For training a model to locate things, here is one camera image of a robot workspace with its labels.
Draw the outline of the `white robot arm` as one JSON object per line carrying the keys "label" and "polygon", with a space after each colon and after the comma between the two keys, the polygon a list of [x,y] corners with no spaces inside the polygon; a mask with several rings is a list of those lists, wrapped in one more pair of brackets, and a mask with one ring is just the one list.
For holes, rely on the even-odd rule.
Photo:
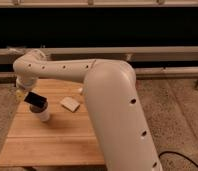
{"label": "white robot arm", "polygon": [[38,78],[79,82],[108,171],[163,171],[136,89],[136,73],[122,60],[50,61],[34,49],[16,59],[19,89]]}

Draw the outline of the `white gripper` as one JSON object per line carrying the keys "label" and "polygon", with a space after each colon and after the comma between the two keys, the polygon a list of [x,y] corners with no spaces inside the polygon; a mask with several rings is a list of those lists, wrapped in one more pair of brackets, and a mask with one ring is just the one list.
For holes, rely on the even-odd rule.
{"label": "white gripper", "polygon": [[16,79],[16,98],[18,100],[24,100],[28,93],[34,88],[34,80],[24,80],[21,78]]}

